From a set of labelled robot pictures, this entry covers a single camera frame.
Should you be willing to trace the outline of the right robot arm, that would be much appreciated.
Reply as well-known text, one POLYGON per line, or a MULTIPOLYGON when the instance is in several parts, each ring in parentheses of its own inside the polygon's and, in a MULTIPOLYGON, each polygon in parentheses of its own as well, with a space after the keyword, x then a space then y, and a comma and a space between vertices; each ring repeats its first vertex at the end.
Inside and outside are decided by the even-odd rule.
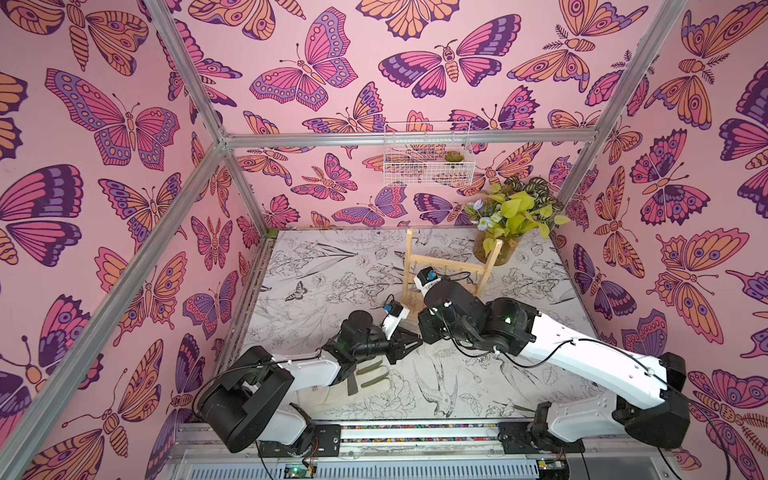
POLYGON ((519 369, 552 365, 603 388, 571 403, 540 403, 528 429, 538 448, 611 435, 658 449, 681 447, 690 426, 682 357, 624 350, 515 299, 484 302, 444 277, 417 277, 414 284, 424 300, 418 322, 426 343, 448 340, 462 353, 502 355, 519 369))

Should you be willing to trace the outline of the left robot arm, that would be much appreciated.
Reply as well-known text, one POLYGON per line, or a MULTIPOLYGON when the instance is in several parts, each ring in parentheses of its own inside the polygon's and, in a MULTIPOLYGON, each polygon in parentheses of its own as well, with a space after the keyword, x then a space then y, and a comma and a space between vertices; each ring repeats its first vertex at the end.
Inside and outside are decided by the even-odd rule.
POLYGON ((316 444, 316 423, 299 393, 341 386, 361 364, 380 357, 391 365, 404 359, 423 344, 418 334, 399 326, 408 314, 405 307, 389 309, 378 326, 371 314, 355 310, 337 334, 304 357, 253 346, 202 388, 193 411, 231 453, 270 442, 290 455, 306 455, 316 444))

